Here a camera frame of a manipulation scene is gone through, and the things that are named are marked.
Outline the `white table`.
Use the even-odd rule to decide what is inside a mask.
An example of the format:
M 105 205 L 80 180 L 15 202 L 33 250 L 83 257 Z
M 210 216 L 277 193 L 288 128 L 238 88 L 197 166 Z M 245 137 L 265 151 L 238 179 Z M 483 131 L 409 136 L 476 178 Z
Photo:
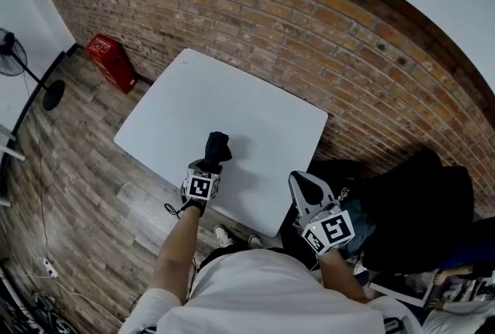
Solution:
M 174 186 L 205 155 L 210 133 L 229 138 L 220 188 L 208 207 L 268 237 L 291 196 L 288 175 L 314 156 L 325 111 L 249 73 L 183 50 L 148 89 L 114 137 L 130 156 Z

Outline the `black jacket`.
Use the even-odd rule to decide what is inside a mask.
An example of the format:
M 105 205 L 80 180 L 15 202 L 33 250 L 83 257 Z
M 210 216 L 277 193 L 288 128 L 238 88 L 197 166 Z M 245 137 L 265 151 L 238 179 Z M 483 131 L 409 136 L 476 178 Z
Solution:
M 357 195 L 376 224 L 359 256 L 371 271 L 412 274 L 439 267 L 473 220 L 473 182 L 424 148 L 396 168 L 358 179 Z

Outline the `blue jeans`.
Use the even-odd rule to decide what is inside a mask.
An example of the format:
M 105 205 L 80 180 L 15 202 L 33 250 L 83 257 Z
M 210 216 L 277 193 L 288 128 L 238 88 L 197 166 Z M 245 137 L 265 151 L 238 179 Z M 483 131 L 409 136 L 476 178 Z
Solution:
M 355 233 L 354 238 L 341 250 L 343 257 L 349 259 L 360 255 L 366 239 L 375 231 L 376 224 L 363 210 L 358 199 L 349 201 L 344 208 L 349 213 Z

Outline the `red box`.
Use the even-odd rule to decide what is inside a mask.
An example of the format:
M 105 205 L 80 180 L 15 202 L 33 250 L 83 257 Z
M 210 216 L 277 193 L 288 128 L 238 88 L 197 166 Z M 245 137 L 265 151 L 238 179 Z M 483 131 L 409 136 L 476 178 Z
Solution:
M 85 50 L 109 83 L 125 94 L 131 91 L 136 75 L 118 42 L 97 34 Z

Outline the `person's white left shoe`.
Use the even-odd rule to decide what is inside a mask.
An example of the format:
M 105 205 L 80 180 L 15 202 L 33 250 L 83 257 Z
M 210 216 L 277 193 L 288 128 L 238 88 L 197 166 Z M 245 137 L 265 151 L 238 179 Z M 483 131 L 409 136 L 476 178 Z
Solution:
M 213 232 L 220 242 L 221 247 L 229 247 L 236 244 L 234 235 L 225 226 L 216 225 Z

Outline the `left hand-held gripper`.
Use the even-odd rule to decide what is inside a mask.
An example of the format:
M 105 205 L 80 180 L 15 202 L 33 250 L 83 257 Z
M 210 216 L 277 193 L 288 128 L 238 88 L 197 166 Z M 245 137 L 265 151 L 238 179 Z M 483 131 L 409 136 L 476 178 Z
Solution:
M 213 173 L 204 172 L 204 159 L 188 164 L 187 175 L 181 187 L 181 195 L 186 199 L 209 201 L 217 194 L 223 166 L 218 165 Z

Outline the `person's white shirt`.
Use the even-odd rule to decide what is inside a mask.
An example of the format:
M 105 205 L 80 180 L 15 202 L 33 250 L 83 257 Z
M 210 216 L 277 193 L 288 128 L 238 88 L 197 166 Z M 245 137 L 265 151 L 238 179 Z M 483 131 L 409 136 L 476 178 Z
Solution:
M 219 257 L 197 275 L 189 300 L 151 289 L 118 334 L 386 334 L 385 319 L 403 334 L 423 334 L 400 302 L 384 296 L 367 304 L 325 289 L 299 261 L 271 250 Z

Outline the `black standing fan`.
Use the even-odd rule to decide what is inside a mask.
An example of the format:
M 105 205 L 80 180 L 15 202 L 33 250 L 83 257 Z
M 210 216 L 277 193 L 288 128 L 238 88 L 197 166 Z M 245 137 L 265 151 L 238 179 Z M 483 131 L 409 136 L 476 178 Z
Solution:
M 15 77 L 27 73 L 37 82 L 38 86 L 45 90 L 43 108 L 51 111 L 61 102 L 66 84 L 62 80 L 56 80 L 50 85 L 41 81 L 29 68 L 26 51 L 13 32 L 0 27 L 0 74 L 7 77 Z

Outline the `small white power strip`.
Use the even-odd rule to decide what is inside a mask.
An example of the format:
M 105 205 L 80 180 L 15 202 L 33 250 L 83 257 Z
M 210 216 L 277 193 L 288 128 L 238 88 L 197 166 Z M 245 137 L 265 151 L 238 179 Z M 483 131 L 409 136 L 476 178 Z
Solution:
M 43 264 L 49 278 L 55 279 L 59 276 L 58 271 L 54 268 L 53 264 L 47 258 L 43 259 Z

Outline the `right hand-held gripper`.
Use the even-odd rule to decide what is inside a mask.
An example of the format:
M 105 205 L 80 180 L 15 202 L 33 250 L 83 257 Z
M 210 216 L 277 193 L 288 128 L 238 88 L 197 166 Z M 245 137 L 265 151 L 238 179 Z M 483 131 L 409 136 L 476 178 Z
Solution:
M 325 181 L 307 172 L 293 171 L 288 185 L 297 211 L 293 226 L 314 254 L 321 256 L 340 249 L 355 237 L 348 211 L 340 203 L 330 203 L 334 196 Z

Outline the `cluttered equipment shelf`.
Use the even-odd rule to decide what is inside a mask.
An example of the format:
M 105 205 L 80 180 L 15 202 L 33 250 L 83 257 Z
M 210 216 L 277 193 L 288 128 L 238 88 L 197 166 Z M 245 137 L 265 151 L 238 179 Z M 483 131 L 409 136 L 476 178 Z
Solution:
M 80 334 L 56 309 L 55 298 L 32 293 L 29 304 L 8 273 L 8 259 L 0 258 L 0 331 L 8 334 Z

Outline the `person's right forearm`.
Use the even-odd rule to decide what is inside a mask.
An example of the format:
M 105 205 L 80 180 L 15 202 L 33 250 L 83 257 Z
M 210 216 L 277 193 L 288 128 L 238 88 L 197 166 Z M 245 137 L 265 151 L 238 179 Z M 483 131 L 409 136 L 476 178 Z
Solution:
M 338 250 L 319 256 L 319 268 L 326 289 L 362 304 L 370 301 Z

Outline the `person's black trousers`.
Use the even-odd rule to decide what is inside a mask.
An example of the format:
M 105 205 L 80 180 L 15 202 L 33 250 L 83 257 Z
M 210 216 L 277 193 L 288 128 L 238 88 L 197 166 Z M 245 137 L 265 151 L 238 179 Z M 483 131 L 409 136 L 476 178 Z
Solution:
M 275 266 L 287 260 L 289 255 L 279 247 L 273 248 L 250 248 L 243 244 L 230 244 L 226 247 L 220 247 L 211 252 L 197 269 L 201 272 L 203 269 L 213 270 L 217 268 L 226 269 L 258 269 L 262 267 Z

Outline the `person's left forearm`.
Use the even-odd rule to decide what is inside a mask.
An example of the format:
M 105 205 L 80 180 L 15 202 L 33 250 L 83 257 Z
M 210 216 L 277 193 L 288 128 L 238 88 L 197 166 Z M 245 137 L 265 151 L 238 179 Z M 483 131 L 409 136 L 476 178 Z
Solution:
M 155 263 L 149 288 L 174 294 L 183 305 L 189 288 L 189 271 L 196 252 L 201 211 L 192 206 L 182 213 L 165 239 Z

